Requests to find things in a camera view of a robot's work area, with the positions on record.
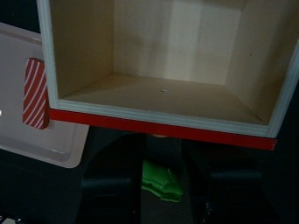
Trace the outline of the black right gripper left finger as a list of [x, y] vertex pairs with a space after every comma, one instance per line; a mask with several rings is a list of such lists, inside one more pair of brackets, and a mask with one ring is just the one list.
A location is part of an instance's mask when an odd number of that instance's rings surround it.
[[88, 163], [75, 224], [140, 224], [144, 137], [126, 134]]

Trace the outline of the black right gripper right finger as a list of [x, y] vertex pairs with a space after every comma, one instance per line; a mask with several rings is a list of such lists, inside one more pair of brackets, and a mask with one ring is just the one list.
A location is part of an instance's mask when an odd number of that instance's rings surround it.
[[255, 159], [237, 146], [182, 142], [195, 224], [281, 224]]

